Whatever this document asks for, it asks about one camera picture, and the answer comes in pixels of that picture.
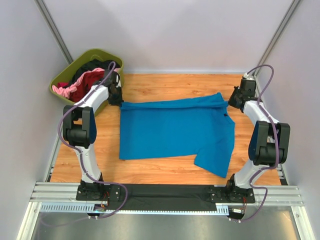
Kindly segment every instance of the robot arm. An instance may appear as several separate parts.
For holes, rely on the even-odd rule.
[[[122,103],[122,90],[119,75],[113,72],[107,81],[99,86],[100,82],[96,82],[83,99],[74,105],[79,105],[63,120],[63,138],[68,141],[70,145],[77,147],[82,151],[82,159],[84,168],[96,180],[103,180],[102,173],[97,165],[94,142],[97,137],[97,128],[95,122],[95,112],[98,107],[105,101],[111,105],[120,106]],[[63,113],[66,113],[72,106],[64,107]],[[82,119],[82,124],[75,123]],[[80,153],[74,150],[80,162]],[[81,182],[93,184],[93,181],[88,178],[83,168],[81,168]]]
[[[265,112],[263,112],[258,105],[255,92],[256,81],[252,77],[244,75],[240,86],[234,87],[234,91],[228,102],[230,106],[240,109],[247,115],[255,126],[248,148],[249,159],[243,168],[234,174],[227,183],[227,188],[230,187],[232,190],[235,187],[250,189],[250,179],[257,171],[262,170],[254,177],[251,184],[254,184],[256,180],[264,174],[267,167],[275,165],[275,137],[277,137],[279,145],[279,163],[283,164],[287,159],[290,126],[272,117],[266,110],[264,104],[260,102],[260,107],[265,110]],[[272,119],[276,126],[277,136],[274,136],[268,117]]]

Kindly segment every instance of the black cloth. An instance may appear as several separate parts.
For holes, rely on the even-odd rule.
[[[102,69],[107,69],[109,64],[113,62],[112,60],[107,60],[107,61],[100,61],[98,59],[93,59],[92,61],[89,61],[85,64],[83,64],[74,74],[72,79],[69,81],[68,85],[64,86],[63,88],[70,87],[72,84],[74,84],[80,76],[85,73],[86,71],[92,71],[93,69],[96,68],[102,68]],[[121,66],[116,62],[115,63],[115,68],[120,68]]]

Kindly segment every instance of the wooden floor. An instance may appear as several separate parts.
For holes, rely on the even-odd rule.
[[[241,76],[234,74],[127,74],[123,88],[126,102],[177,100],[221,92],[228,100]],[[227,179],[248,159],[248,144],[253,132],[249,118],[239,109],[228,107],[235,121],[235,147]],[[107,106],[96,117],[95,154],[105,181],[127,184],[225,184],[227,179],[194,165],[195,155],[170,158],[119,160],[120,109]],[[51,182],[76,182],[81,170],[74,151],[62,145]],[[266,172],[258,185],[280,185],[276,170]]]

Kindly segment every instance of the green basket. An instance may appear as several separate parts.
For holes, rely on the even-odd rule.
[[[125,78],[124,78],[124,63],[123,61],[110,53],[107,53],[101,49],[95,48],[90,49],[86,51],[84,54],[82,54],[78,59],[76,59],[74,62],[72,62],[69,66],[67,66],[58,76],[56,76],[50,83],[49,90],[52,94],[56,95],[59,99],[61,99],[63,102],[65,102],[67,105],[74,105],[75,103],[59,94],[54,92],[52,90],[52,86],[57,86],[58,83],[68,83],[72,77],[75,75],[76,71],[83,65],[86,64],[93,59],[98,59],[100,61],[107,61],[107,60],[113,60],[117,64],[120,65],[120,70],[118,71],[118,74],[120,75],[120,81],[121,86],[124,86]],[[96,110],[95,116],[97,116],[102,109],[108,104],[108,101],[104,101]]]

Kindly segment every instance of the blue shirt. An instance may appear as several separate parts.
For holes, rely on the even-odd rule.
[[[226,177],[235,145],[235,123],[221,93],[173,101],[123,102],[123,160],[196,154],[194,164]]]

